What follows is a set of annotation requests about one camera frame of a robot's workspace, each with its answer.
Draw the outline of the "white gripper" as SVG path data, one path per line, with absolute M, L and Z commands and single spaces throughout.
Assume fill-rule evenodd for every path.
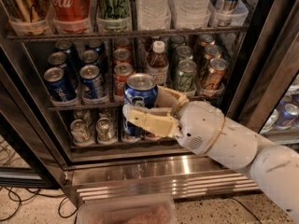
M 184 93 L 159 86 L 154 105 L 158 108 L 124 105 L 122 113 L 136 127 L 160 137 L 177 137 L 182 147 L 204 154 L 220 134 L 225 117 L 209 103 L 188 102 Z M 177 112 L 179 121 L 171 115 Z

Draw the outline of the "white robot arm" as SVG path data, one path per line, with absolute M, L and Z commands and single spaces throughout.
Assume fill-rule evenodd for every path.
M 225 117 L 215 106 L 157 86 L 124 89 L 124 117 L 196 155 L 206 155 L 253 180 L 272 202 L 299 222 L 299 154 Z

